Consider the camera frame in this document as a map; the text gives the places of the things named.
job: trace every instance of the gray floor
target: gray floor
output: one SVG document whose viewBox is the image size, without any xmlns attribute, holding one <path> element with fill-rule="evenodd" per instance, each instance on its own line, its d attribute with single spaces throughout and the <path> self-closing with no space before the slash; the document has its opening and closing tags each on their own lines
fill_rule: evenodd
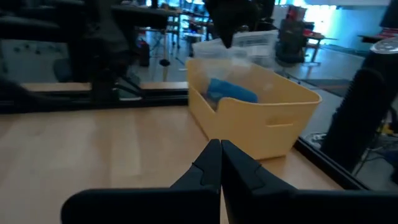
<svg viewBox="0 0 398 224">
<path fill-rule="evenodd" d="M 162 82 L 164 80 L 163 74 L 165 68 L 159 64 L 159 61 L 164 58 L 165 50 L 166 56 L 170 60 L 166 81 L 186 81 L 186 72 L 183 71 L 185 68 L 183 63 L 188 56 L 187 43 L 184 40 L 180 40 L 181 48 L 177 49 L 172 46 L 172 39 L 170 35 L 168 35 L 166 49 L 164 48 L 163 39 L 161 39 L 159 46 L 153 49 L 152 46 L 155 45 L 158 37 L 159 34 L 149 32 L 143 37 L 150 43 L 151 47 L 150 54 L 152 57 L 150 58 L 150 67 L 144 68 L 133 65 L 131 70 L 141 78 L 142 82 Z M 15 52 L 14 48 L 21 46 L 23 43 L 24 41 L 19 40 L 3 40 L 1 42 L 4 59 L 9 70 L 5 76 L 20 83 L 57 82 L 52 71 L 52 64 L 53 61 L 58 58 L 67 57 L 65 45 L 57 44 L 61 52 L 56 52 L 53 48 L 49 47 L 53 44 L 39 43 L 39 47 L 42 49 L 40 55 L 36 55 L 34 50 L 26 50 L 23 48 L 19 53 Z M 310 59 L 312 53 L 313 51 L 311 49 L 308 50 L 307 54 L 309 54 L 309 56 L 307 60 Z M 298 79 L 335 78 L 351 80 L 357 69 L 361 66 L 363 60 L 364 59 L 359 56 L 321 49 L 316 59 L 317 62 L 322 63 L 319 67 L 297 65 L 296 67 L 288 68 L 286 71 Z M 280 70 L 281 68 L 277 65 L 273 65 L 272 69 Z M 341 97 L 335 96 L 327 91 L 316 89 L 314 86 L 305 83 L 302 83 L 302 85 L 316 91 L 323 98 L 323 101 L 314 112 L 307 127 L 303 130 L 302 137 L 308 136 L 311 133 L 327 132 L 331 116 L 342 101 Z M 358 178 L 375 190 L 398 190 L 398 187 L 389 181 L 391 172 L 391 165 L 383 160 L 376 160 L 368 162 L 359 172 Z"/>
</svg>

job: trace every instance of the blue cloth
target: blue cloth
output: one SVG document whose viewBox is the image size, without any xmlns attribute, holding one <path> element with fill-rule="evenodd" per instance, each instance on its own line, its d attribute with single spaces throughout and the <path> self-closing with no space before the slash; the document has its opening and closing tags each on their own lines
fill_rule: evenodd
<svg viewBox="0 0 398 224">
<path fill-rule="evenodd" d="M 252 91 L 217 78 L 210 80 L 206 94 L 214 102 L 219 102 L 222 97 L 231 97 L 250 103 L 258 103 L 257 95 Z"/>
</svg>

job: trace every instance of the black speaker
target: black speaker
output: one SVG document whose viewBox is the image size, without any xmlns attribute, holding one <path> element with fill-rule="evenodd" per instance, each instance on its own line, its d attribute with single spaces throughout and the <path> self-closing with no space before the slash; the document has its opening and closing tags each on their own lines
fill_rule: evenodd
<svg viewBox="0 0 398 224">
<path fill-rule="evenodd" d="M 383 20 L 380 22 L 380 26 L 385 28 L 398 28 L 398 0 L 391 0 Z"/>
<path fill-rule="evenodd" d="M 353 171 L 398 93 L 398 37 L 371 47 L 337 109 L 321 151 Z"/>
</svg>

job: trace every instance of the red object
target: red object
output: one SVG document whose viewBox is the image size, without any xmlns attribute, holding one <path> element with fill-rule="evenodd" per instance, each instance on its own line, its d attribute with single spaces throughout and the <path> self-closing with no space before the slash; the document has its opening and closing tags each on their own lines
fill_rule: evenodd
<svg viewBox="0 0 398 224">
<path fill-rule="evenodd" d="M 304 35 L 313 35 L 313 32 L 310 29 L 304 29 L 304 33 L 303 34 Z"/>
<path fill-rule="evenodd" d="M 383 28 L 379 36 L 381 37 L 395 37 L 398 34 L 398 29 Z"/>
<path fill-rule="evenodd" d="M 146 41 L 144 41 L 144 40 L 141 40 L 141 41 L 139 42 L 139 45 L 140 45 L 140 46 L 145 46 L 145 45 L 148 45 L 148 43 L 147 43 Z"/>
<path fill-rule="evenodd" d="M 287 13 L 287 18 L 296 20 L 296 17 L 297 17 L 297 12 L 294 10 L 289 10 L 289 12 Z"/>
</svg>

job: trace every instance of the wooden table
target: wooden table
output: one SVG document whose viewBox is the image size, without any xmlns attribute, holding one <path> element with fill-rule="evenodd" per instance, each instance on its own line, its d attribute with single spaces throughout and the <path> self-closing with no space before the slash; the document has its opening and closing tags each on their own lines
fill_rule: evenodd
<svg viewBox="0 0 398 224">
<path fill-rule="evenodd" d="M 185 106 L 2 115 L 0 223 L 59 223 L 83 189 L 168 187 L 207 142 Z M 295 149 L 261 163 L 299 189 L 340 189 Z"/>
<path fill-rule="evenodd" d="M 320 62 L 315 62 L 315 58 L 317 57 L 317 54 L 318 54 L 318 51 L 319 51 L 319 48 L 320 48 L 320 45 L 321 45 L 321 41 L 322 41 L 322 40 L 337 40 L 337 39 L 335 39 L 335 38 L 328 38 L 328 37 L 325 37 L 324 35 L 304 35 L 304 37 L 306 37 L 306 38 L 308 38 L 308 39 L 317 40 L 317 43 L 316 43 L 316 44 L 309 44 L 309 43 L 307 43 L 306 48 L 311 47 L 311 48 L 314 48 L 314 49 L 315 49 L 315 51 L 314 51 L 314 53 L 312 54 L 312 57 L 311 57 L 311 62 L 312 62 L 312 63 L 317 63 L 317 64 L 319 64 L 319 65 L 320 65 Z"/>
<path fill-rule="evenodd" d="M 208 16 L 199 14 L 199 13 L 195 13 L 195 12 L 191 12 L 191 11 L 187 11 L 187 10 L 183 10 L 181 12 L 181 14 L 186 15 L 186 16 L 192 16 L 192 17 L 199 17 L 199 18 L 209 18 Z"/>
</svg>

